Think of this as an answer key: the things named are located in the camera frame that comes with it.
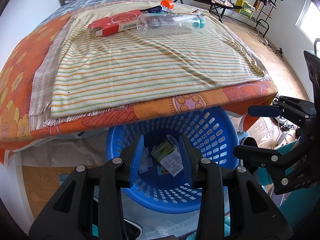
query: orange floral blanket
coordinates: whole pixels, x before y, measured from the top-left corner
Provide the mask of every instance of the orange floral blanket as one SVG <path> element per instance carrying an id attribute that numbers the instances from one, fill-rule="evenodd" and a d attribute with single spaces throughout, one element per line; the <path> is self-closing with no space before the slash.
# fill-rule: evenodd
<path id="1" fill-rule="evenodd" d="M 257 118 L 250 117 L 250 105 L 270 104 L 277 89 L 266 74 L 258 82 L 136 103 L 97 116 L 83 117 L 57 126 L 29 131 L 29 106 L 32 81 L 49 47 L 71 14 L 57 17 L 37 28 L 16 46 L 0 73 L 0 163 L 6 164 L 15 152 L 28 148 L 44 138 L 76 131 L 86 131 L 195 109 L 222 105 L 227 111 L 243 115 L 241 129 L 248 130 Z"/>

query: plastic basket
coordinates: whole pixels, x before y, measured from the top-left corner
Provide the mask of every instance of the plastic basket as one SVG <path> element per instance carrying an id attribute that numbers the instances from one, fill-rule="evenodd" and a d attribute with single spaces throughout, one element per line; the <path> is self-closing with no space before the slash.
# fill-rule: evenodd
<path id="1" fill-rule="evenodd" d="M 124 147 L 131 145 L 137 133 L 144 135 L 149 150 L 159 145 L 166 134 L 177 140 L 181 134 L 186 134 L 203 157 L 231 169 L 237 165 L 238 160 L 232 154 L 239 144 L 236 130 L 220 106 L 112 127 L 107 137 L 107 159 L 118 157 Z M 125 193 L 140 205 L 158 212 L 180 214 L 198 210 L 202 190 L 191 189 L 183 171 L 175 177 L 158 175 L 158 165 L 153 159 L 149 171 L 139 174 L 135 184 L 124 189 Z"/>

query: plastic bottle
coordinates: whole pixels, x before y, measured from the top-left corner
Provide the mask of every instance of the plastic bottle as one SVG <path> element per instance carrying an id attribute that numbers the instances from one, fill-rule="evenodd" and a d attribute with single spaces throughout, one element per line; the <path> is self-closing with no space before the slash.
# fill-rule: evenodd
<path id="1" fill-rule="evenodd" d="M 204 19 L 193 14 L 147 13 L 138 17 L 138 32 L 142 38 L 189 33 L 204 27 Z"/>

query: red box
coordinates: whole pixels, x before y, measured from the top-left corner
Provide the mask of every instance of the red box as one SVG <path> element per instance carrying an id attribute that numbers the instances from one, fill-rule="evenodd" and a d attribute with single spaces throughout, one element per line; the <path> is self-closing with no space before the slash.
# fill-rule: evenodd
<path id="1" fill-rule="evenodd" d="M 136 28 L 140 14 L 142 14 L 140 10 L 133 10 L 115 14 L 111 17 L 104 17 L 89 24 L 87 29 L 95 31 L 96 36 L 105 37 L 124 30 Z"/>

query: orange cap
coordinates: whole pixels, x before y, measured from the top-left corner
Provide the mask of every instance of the orange cap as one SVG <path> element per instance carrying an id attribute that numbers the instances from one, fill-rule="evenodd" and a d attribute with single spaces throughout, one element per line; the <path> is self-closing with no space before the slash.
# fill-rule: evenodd
<path id="1" fill-rule="evenodd" d="M 160 4 L 169 9 L 173 8 L 173 1 L 171 0 L 162 0 Z"/>

